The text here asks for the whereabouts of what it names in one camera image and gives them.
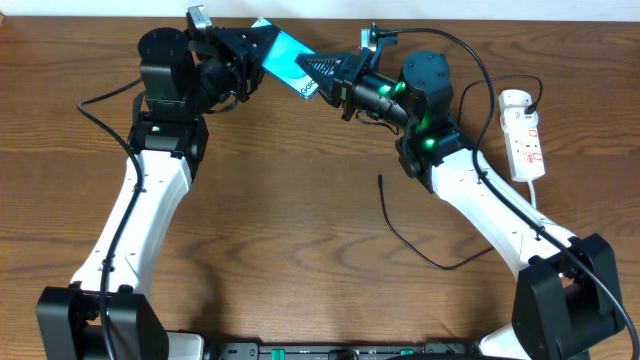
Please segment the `blue Galaxy smartphone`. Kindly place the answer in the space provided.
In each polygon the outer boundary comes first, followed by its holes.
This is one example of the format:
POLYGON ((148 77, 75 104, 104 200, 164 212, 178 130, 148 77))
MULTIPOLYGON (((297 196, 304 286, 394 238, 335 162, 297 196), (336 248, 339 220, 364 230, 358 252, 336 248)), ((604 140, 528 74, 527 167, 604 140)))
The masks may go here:
POLYGON ((285 31, 279 30, 263 62, 263 68, 300 97, 311 98, 318 91, 318 85, 295 62, 298 55, 307 54, 314 54, 314 51, 285 31))

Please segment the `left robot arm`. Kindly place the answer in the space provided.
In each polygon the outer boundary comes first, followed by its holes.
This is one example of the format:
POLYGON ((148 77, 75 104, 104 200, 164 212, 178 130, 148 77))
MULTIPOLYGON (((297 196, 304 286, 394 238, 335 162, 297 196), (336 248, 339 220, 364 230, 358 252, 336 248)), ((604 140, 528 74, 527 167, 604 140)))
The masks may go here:
POLYGON ((91 254, 65 287, 46 287, 36 316, 50 359, 209 359, 201 334, 163 327, 150 304, 169 224, 203 160, 209 114, 246 101, 264 76, 273 25, 157 28, 139 41, 125 179, 91 254))

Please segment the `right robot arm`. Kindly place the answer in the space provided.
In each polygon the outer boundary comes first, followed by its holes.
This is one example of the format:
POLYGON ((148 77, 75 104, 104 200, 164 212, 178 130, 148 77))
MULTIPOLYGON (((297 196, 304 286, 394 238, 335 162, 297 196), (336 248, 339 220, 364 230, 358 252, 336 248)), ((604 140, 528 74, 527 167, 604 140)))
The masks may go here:
POLYGON ((396 149, 407 175, 458 210, 514 275, 510 322, 477 340, 471 356, 572 359, 632 331, 612 247, 554 223, 493 170, 451 115, 445 57, 414 53, 397 80, 381 75, 376 60, 368 49, 296 59, 345 118, 363 111, 400 129, 396 149))

